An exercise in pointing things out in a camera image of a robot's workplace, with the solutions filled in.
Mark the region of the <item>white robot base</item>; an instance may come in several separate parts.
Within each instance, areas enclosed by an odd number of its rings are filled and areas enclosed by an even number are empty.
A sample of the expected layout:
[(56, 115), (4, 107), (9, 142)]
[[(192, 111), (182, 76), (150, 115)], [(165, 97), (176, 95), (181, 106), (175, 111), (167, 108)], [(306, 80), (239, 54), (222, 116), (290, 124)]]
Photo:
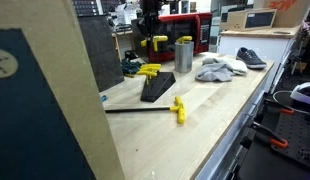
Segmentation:
[(285, 106), (310, 109), (310, 82), (298, 84), (292, 90), (279, 90), (273, 99)]

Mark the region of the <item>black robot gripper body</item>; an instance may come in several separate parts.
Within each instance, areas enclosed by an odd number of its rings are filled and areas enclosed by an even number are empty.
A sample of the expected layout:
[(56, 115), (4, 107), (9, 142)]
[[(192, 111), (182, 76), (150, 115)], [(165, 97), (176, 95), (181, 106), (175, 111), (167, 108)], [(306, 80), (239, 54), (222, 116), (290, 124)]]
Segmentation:
[(140, 0), (140, 7), (142, 9), (142, 18), (138, 22), (138, 29), (142, 35), (149, 37), (155, 31), (155, 26), (159, 22), (161, 0)]

